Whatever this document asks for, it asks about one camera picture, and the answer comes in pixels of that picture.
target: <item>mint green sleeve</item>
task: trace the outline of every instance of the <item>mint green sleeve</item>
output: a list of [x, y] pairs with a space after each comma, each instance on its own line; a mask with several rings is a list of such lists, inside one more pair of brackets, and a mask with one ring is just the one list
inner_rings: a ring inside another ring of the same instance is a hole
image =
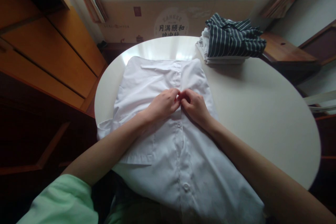
[[98, 223], [91, 187], [70, 174], [58, 177], [32, 202], [18, 224]]

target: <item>striped shirt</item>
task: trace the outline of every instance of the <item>striped shirt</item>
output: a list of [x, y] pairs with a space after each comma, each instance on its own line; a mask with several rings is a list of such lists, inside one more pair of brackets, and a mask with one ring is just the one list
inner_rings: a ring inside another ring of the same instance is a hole
[[208, 57], [243, 56], [259, 57], [266, 47], [266, 40], [259, 36], [259, 27], [252, 27], [249, 19], [234, 22], [215, 13], [205, 22], [209, 26]]

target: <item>wooden desk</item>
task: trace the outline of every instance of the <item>wooden desk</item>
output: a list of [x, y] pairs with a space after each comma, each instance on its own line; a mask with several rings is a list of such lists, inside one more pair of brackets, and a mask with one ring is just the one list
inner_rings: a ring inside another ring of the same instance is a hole
[[284, 38], [264, 32], [261, 38], [267, 41], [262, 60], [278, 70], [293, 85], [313, 77], [321, 69], [317, 59]]

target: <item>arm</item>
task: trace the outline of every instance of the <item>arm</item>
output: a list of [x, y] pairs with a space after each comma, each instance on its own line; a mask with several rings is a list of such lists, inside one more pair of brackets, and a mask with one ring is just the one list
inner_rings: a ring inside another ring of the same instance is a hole
[[111, 132], [75, 159], [62, 174], [71, 174], [94, 185], [118, 162], [134, 140], [151, 124], [165, 119], [180, 106], [178, 89], [163, 91], [147, 109]]
[[306, 189], [252, 149], [208, 112], [201, 95], [179, 96], [190, 117], [204, 128], [281, 223], [336, 223], [336, 217]]

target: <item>forearm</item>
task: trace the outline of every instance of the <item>forearm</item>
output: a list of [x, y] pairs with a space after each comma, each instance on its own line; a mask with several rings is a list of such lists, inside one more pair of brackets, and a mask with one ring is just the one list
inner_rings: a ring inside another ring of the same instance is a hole
[[151, 124], [142, 112], [111, 132], [75, 159], [62, 174], [94, 185], [119, 161], [133, 141]]
[[281, 223], [335, 223], [335, 216], [306, 189], [218, 121], [212, 119], [205, 130]]

